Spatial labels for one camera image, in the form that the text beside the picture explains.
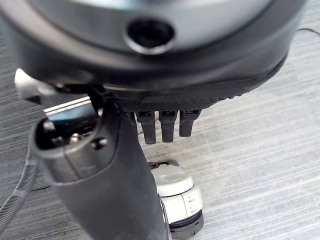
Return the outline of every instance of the striped carpet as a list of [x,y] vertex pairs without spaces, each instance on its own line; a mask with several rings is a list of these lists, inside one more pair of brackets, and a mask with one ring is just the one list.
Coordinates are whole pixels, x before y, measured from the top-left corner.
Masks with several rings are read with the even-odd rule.
[[[320,31],[320,0],[302,27]],[[0,204],[24,166],[41,108],[18,99],[0,36]],[[148,160],[174,158],[202,190],[205,226],[195,240],[320,239],[320,37],[297,33],[284,67],[262,87],[204,110],[190,138],[140,143]],[[46,187],[40,173],[35,189]],[[50,188],[30,194],[3,240],[75,240],[82,233]]]

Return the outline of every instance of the black handle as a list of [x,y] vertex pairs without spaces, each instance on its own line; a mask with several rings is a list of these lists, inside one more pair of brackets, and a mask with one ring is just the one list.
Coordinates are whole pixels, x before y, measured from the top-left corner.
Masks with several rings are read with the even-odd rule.
[[[96,139],[103,145],[97,148]],[[167,239],[155,180],[126,116],[104,113],[89,137],[52,149],[40,123],[31,141],[58,196],[92,239]]]

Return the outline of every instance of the black cable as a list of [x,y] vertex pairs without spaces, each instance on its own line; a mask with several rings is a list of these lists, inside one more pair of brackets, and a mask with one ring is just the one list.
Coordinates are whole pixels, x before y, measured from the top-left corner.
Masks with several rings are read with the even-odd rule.
[[314,30],[314,29],[307,28],[307,27],[299,28],[299,29],[297,30],[297,32],[298,32],[298,31],[309,31],[309,32],[312,32],[312,33],[317,34],[317,35],[320,36],[320,31],[316,31],[316,30]]
[[45,187],[41,187],[41,188],[36,188],[36,189],[33,189],[31,192],[40,191],[40,190],[45,190],[45,189],[48,189],[48,188],[50,188],[50,187],[51,187],[51,185],[45,186]]

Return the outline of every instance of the gray hose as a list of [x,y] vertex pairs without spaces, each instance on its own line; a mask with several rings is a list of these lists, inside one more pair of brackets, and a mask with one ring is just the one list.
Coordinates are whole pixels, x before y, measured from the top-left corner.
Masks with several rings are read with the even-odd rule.
[[25,199],[31,192],[38,173],[38,163],[30,153],[30,145],[26,155],[25,166],[20,181],[14,189],[11,196],[5,201],[0,208],[0,235],[15,217],[19,209],[25,202]]

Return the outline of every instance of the gray carpet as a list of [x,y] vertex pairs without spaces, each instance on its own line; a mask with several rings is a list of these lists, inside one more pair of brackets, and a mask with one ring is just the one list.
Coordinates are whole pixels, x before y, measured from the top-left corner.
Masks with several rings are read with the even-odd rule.
[[[320,0],[302,27],[320,31]],[[0,204],[17,184],[41,108],[18,99],[16,67],[0,40]],[[149,160],[174,158],[202,190],[204,229],[195,240],[320,239],[320,37],[297,33],[284,67],[262,87],[219,102],[192,137],[140,142]],[[43,175],[34,188],[45,187]],[[81,234],[50,188],[32,192],[0,237],[75,240]]]

